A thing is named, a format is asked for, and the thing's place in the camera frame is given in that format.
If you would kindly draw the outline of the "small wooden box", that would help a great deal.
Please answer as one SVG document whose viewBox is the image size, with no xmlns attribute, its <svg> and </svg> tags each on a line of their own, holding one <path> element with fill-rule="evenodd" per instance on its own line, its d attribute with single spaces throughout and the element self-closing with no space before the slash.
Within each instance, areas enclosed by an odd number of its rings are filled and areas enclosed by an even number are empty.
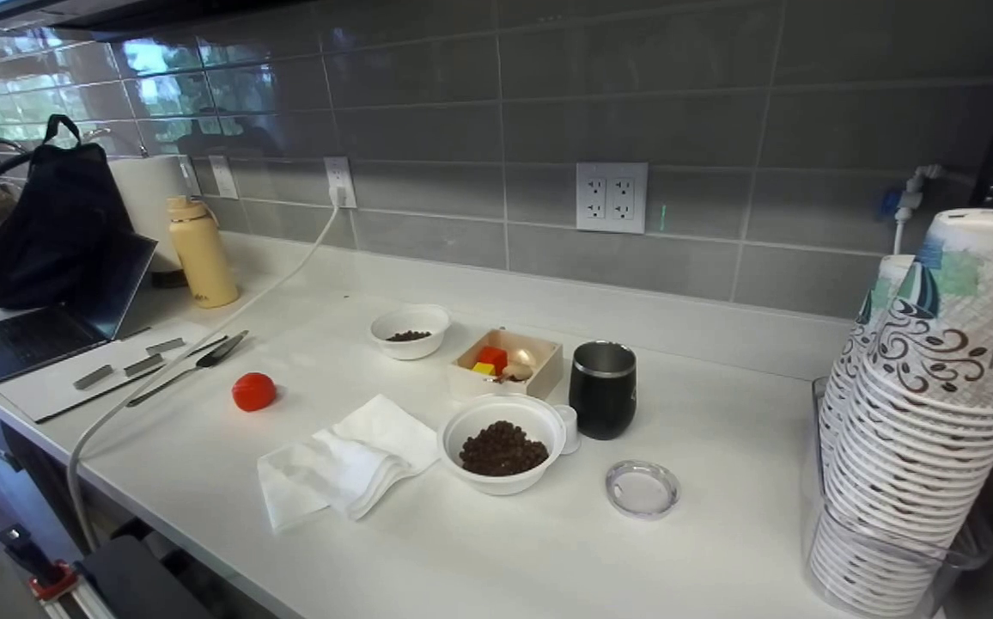
<svg viewBox="0 0 993 619">
<path fill-rule="evenodd" d="M 562 380 L 562 348 L 556 340 L 488 329 L 451 366 L 458 396 L 533 396 L 546 398 Z"/>
</svg>

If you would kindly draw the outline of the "small white bowl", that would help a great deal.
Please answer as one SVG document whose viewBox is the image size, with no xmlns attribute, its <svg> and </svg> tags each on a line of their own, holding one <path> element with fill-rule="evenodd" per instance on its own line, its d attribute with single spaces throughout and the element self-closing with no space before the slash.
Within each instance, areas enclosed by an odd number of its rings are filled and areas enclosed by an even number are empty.
<svg viewBox="0 0 993 619">
<path fill-rule="evenodd" d="M 419 361 L 443 348 L 451 317 L 443 308 L 393 308 L 371 320 L 371 340 L 381 355 Z"/>
</svg>

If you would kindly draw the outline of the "black metal cup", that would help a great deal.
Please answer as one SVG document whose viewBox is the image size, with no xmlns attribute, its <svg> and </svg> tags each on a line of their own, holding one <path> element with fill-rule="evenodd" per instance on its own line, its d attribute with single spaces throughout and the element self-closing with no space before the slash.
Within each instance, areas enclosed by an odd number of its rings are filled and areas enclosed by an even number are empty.
<svg viewBox="0 0 993 619">
<path fill-rule="evenodd" d="M 578 431 L 595 440 L 614 440 L 635 415 L 635 355 L 620 345 L 590 340 L 570 358 L 570 411 Z"/>
</svg>

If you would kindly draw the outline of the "white bowl with brown food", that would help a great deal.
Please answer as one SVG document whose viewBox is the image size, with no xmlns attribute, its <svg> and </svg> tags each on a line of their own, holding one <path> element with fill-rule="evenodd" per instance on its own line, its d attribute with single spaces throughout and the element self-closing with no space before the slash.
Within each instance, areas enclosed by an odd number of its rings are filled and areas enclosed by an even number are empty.
<svg viewBox="0 0 993 619">
<path fill-rule="evenodd" d="M 533 396 L 481 396 L 439 431 L 439 457 L 474 492 L 508 498 L 530 492 L 578 449 L 578 412 Z"/>
</svg>

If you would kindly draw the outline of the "white plug adapter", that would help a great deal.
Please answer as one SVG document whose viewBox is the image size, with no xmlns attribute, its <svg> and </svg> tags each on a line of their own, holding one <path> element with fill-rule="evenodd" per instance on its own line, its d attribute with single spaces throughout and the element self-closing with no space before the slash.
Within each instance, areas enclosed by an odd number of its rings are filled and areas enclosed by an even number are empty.
<svg viewBox="0 0 993 619">
<path fill-rule="evenodd" d="M 341 209 L 355 209 L 357 205 L 357 192 L 355 192 L 355 180 L 351 180 L 347 158 L 323 158 L 323 171 L 325 171 L 331 203 L 341 205 Z"/>
</svg>

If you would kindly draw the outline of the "white folded napkin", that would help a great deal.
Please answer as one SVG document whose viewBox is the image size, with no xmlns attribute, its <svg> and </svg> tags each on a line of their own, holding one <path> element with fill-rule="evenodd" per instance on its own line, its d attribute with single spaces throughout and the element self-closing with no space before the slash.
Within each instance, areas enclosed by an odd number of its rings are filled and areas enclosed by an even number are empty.
<svg viewBox="0 0 993 619">
<path fill-rule="evenodd" d="M 257 462 L 257 489 L 270 533 L 283 537 L 320 509 L 360 522 L 434 462 L 436 432 L 388 396 L 373 396 L 341 422 L 267 452 Z"/>
</svg>

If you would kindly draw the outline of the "red tomato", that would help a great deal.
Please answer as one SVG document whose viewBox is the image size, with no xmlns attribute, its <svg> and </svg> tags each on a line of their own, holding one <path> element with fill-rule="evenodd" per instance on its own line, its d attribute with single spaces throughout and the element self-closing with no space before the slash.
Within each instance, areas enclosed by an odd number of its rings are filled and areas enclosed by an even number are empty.
<svg viewBox="0 0 993 619">
<path fill-rule="evenodd" d="M 248 371 L 231 387 L 231 398 L 240 412 L 260 412 L 279 398 L 279 387 L 265 371 Z"/>
</svg>

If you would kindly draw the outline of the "black spoon utensil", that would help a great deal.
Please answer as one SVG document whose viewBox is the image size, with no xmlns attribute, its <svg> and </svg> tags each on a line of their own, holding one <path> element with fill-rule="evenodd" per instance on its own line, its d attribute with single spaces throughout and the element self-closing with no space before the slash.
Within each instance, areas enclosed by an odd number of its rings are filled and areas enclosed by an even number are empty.
<svg viewBox="0 0 993 619">
<path fill-rule="evenodd" d="M 139 404 L 149 404 L 152 396 L 173 389 L 175 382 L 181 382 L 181 380 L 189 380 L 189 375 L 197 375 L 197 371 L 205 371 L 205 369 L 222 366 L 222 361 L 240 348 L 244 337 L 248 337 L 248 329 L 240 329 L 240 334 L 222 334 L 221 340 L 205 345 L 184 369 L 180 369 L 180 371 L 166 375 L 161 382 L 135 391 L 125 407 L 139 407 Z"/>
</svg>

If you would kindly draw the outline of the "yellow mustard squeeze bottle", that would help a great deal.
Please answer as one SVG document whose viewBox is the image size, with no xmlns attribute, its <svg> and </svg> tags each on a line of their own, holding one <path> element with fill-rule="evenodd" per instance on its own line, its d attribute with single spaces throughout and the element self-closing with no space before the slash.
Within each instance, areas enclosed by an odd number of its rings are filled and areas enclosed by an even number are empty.
<svg viewBox="0 0 993 619">
<path fill-rule="evenodd" d="M 181 264 L 184 286 L 200 308 L 228 308 L 240 297 L 228 251 L 221 244 L 221 222 L 202 199 L 167 199 L 167 235 Z"/>
</svg>

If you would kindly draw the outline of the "white paper towel roll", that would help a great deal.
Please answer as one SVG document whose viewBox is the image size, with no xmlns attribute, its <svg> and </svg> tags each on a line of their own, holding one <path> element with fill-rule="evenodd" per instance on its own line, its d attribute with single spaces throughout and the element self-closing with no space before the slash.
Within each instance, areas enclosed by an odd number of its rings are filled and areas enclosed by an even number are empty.
<svg viewBox="0 0 993 619">
<path fill-rule="evenodd" d="M 181 158 L 180 156 L 112 158 L 110 176 L 120 191 L 135 230 L 153 241 L 153 269 L 175 273 L 180 258 L 167 235 L 167 203 L 175 197 L 197 192 L 197 186 L 184 180 Z"/>
</svg>

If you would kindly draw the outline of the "short patterned paper cup stack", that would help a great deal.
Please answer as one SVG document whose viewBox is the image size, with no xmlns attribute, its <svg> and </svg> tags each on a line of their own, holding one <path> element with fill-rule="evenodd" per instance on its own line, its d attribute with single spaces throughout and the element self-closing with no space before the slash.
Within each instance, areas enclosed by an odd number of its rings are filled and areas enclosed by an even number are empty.
<svg viewBox="0 0 993 619">
<path fill-rule="evenodd" d="M 910 264 L 914 264 L 910 254 L 887 254 L 880 261 L 876 280 L 870 291 L 862 297 L 847 352 L 862 352 L 872 340 L 876 322 L 887 313 L 887 308 L 898 298 L 898 290 L 907 280 Z"/>
</svg>

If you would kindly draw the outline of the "black backpack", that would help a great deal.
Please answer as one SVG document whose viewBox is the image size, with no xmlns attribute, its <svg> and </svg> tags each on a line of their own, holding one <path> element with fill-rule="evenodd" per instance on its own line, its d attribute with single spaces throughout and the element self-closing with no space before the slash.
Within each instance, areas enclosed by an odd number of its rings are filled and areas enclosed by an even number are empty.
<svg viewBox="0 0 993 619">
<path fill-rule="evenodd" d="M 44 121 L 44 137 L 8 163 L 28 180 L 0 223 L 0 311 L 56 308 L 74 297 L 135 241 L 135 223 L 110 158 L 66 114 Z"/>
</svg>

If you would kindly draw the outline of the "tall patterned paper cup stack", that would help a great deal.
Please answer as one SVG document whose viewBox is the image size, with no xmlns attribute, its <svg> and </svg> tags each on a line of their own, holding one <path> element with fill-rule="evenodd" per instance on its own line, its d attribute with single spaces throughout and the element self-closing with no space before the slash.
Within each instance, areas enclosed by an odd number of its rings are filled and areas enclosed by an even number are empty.
<svg viewBox="0 0 993 619">
<path fill-rule="evenodd" d="M 815 590 L 862 619 L 929 619 L 979 559 L 959 545 L 993 470 L 993 209 L 932 222 L 862 352 L 815 412 Z"/>
</svg>

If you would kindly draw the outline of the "laptop computer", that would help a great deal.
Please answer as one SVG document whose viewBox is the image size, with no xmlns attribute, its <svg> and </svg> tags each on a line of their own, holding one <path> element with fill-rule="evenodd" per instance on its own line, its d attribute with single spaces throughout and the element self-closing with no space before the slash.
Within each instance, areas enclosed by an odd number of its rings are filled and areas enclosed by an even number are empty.
<svg viewBox="0 0 993 619">
<path fill-rule="evenodd" d="M 152 258 L 153 241 L 135 235 L 66 304 L 0 320 L 0 382 L 110 345 L 149 280 Z"/>
</svg>

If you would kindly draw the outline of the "white wall outlet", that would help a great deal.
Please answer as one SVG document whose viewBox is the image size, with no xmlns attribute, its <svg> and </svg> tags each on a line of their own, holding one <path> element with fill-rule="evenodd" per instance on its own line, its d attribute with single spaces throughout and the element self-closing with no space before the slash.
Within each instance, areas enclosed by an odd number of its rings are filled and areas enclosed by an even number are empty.
<svg viewBox="0 0 993 619">
<path fill-rule="evenodd" d="M 578 163 L 573 222 L 582 230 L 643 235 L 645 230 L 645 163 Z"/>
</svg>

